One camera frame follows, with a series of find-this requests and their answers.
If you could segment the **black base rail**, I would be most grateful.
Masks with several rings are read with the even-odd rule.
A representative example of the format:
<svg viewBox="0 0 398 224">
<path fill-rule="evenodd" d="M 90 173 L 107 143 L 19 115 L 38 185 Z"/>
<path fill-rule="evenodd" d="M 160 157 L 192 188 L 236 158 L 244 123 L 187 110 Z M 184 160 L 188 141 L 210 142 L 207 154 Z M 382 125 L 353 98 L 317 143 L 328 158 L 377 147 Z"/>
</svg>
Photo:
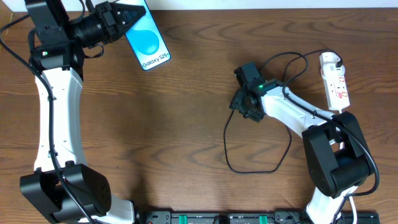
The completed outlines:
<svg viewBox="0 0 398 224">
<path fill-rule="evenodd" d="M 311 223 L 303 212 L 277 211 L 273 213 L 175 213 L 147 212 L 142 223 L 147 224 L 301 224 Z"/>
</svg>

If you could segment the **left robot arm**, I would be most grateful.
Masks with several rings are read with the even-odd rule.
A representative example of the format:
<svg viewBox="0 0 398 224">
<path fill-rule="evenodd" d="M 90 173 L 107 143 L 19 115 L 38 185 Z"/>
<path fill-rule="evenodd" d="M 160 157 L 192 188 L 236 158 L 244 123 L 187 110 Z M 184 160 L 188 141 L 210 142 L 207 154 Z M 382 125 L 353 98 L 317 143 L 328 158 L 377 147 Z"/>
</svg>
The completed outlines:
<svg viewBox="0 0 398 224">
<path fill-rule="evenodd" d="M 23 196 L 50 223 L 139 223 L 129 200 L 111 193 L 107 178 L 88 167 L 80 132 L 84 50 L 119 40 L 146 14 L 143 6 L 83 3 L 70 19 L 61 1 L 28 0 L 35 29 L 29 67 L 40 100 L 40 140 L 34 171 L 20 179 Z"/>
</svg>

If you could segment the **white power strip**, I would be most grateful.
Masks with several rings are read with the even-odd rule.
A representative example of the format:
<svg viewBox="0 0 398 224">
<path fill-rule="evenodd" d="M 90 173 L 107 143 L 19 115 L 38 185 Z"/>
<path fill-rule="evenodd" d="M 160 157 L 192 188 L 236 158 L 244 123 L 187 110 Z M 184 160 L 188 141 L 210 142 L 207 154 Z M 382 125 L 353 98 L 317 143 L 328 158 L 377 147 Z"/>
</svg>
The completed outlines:
<svg viewBox="0 0 398 224">
<path fill-rule="evenodd" d="M 350 105 L 346 87 L 345 67 L 336 67 L 335 63 L 321 66 L 321 76 L 325 87 L 329 110 L 340 111 Z"/>
</svg>

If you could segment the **blue Samsung Galaxy smartphone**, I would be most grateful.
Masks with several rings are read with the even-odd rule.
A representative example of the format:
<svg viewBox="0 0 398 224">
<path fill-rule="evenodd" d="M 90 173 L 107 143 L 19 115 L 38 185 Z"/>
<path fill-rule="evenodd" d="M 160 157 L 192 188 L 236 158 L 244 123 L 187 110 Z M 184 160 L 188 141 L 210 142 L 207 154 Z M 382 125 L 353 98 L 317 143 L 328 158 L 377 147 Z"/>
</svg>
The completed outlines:
<svg viewBox="0 0 398 224">
<path fill-rule="evenodd" d="M 167 61 L 172 56 L 162 38 L 145 0 L 121 0 L 121 4 L 143 6 L 146 13 L 125 34 L 139 65 L 148 71 Z"/>
</svg>

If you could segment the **white USB wall charger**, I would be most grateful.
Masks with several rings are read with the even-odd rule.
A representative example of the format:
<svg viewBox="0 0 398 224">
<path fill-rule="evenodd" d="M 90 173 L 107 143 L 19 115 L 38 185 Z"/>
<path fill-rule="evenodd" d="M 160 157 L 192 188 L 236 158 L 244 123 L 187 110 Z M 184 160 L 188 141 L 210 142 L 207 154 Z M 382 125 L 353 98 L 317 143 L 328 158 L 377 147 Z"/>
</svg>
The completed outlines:
<svg viewBox="0 0 398 224">
<path fill-rule="evenodd" d="M 327 64 L 334 65 L 337 69 L 343 67 L 343 59 L 335 52 L 323 52 L 320 57 L 320 67 L 323 68 Z"/>
</svg>

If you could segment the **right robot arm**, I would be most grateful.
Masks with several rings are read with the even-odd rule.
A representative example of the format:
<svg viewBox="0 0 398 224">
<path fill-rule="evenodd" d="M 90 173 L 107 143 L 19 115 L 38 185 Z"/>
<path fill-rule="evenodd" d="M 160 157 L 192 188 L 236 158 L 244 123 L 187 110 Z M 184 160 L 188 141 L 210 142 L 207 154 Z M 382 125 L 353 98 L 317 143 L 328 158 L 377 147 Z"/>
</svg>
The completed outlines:
<svg viewBox="0 0 398 224">
<path fill-rule="evenodd" d="M 358 120 L 349 112 L 320 110 L 293 94 L 286 83 L 265 80 L 254 63 L 234 71 L 240 85 L 230 109 L 260 122 L 275 118 L 303 141 L 315 191 L 305 213 L 311 223 L 336 223 L 350 197 L 370 176 L 379 178 Z"/>
</svg>

